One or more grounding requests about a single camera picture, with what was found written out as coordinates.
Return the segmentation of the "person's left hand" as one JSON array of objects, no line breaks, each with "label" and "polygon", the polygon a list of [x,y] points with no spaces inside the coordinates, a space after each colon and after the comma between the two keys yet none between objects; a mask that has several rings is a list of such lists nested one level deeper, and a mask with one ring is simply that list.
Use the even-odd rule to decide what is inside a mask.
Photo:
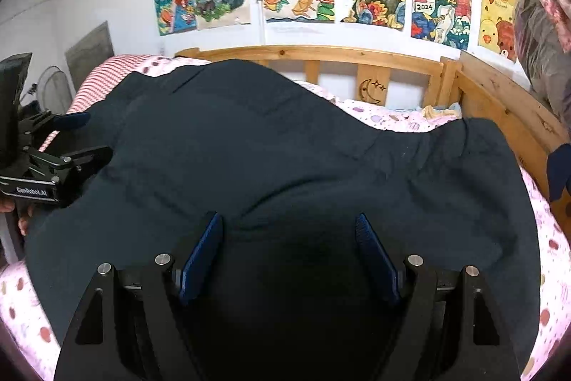
[{"label": "person's left hand", "polygon": [[0,213],[14,214],[17,218],[17,226],[19,227],[20,234],[22,236],[26,236],[28,234],[30,221],[34,215],[33,204],[19,207],[11,198],[2,196],[0,199]]}]

